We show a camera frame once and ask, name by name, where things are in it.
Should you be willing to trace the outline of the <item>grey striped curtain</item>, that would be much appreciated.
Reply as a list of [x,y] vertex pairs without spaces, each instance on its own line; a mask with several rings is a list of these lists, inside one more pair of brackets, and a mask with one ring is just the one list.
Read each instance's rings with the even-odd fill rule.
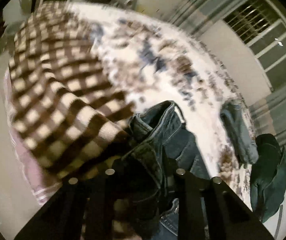
[[165,21],[194,37],[205,33],[213,24],[247,0],[181,0]]

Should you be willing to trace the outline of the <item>grey right curtain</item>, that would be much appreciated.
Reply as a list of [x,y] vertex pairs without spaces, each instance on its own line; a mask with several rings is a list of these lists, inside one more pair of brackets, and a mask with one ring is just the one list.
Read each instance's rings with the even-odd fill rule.
[[286,145],[286,85],[249,107],[256,135],[270,133]]

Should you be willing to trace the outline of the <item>dark green pillow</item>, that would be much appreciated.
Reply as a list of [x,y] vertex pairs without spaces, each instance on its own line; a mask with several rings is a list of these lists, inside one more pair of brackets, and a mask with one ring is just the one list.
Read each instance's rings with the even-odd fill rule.
[[286,148],[272,134],[256,138],[258,161],[252,165],[250,202],[262,223],[274,216],[286,193]]

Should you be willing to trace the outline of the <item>barred window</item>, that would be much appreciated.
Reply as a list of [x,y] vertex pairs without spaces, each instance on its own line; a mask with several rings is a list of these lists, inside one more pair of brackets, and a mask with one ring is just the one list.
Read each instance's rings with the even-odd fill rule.
[[286,84],[286,9],[279,0],[247,0],[224,18],[251,50],[273,92]]

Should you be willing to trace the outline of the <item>light blue folded jeans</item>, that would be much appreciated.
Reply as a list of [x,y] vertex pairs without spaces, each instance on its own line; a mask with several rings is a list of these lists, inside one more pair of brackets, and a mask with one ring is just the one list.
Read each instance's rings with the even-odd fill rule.
[[259,154],[243,120],[241,106],[233,100],[227,101],[221,108],[220,117],[239,162],[246,165],[255,164]]

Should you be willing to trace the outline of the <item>dark blue denim pants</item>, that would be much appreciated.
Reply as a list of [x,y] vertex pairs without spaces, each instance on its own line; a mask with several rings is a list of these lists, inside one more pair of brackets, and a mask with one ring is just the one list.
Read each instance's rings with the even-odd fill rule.
[[117,239],[177,239],[179,200],[170,197],[164,161],[195,176],[210,176],[195,136],[174,101],[163,101],[129,122],[131,150],[114,163],[125,194],[114,204]]

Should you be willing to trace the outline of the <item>brown checkered blanket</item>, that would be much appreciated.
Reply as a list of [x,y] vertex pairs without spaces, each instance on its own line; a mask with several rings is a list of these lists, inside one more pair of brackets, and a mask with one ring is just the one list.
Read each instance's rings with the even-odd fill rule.
[[12,127],[39,165],[59,179],[111,168],[134,106],[91,54],[97,26],[46,2],[14,38],[9,62]]

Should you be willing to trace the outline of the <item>white floral bed sheet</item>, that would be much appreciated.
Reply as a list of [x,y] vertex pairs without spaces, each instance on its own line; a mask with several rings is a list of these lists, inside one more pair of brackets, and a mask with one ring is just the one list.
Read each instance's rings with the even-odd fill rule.
[[250,204],[251,165],[238,161],[220,113],[234,103],[243,131],[255,137],[246,103],[224,64],[206,46],[172,24],[107,5],[71,3],[78,20],[93,28],[94,47],[113,87],[136,113],[172,100],[184,115],[211,177],[221,177]]

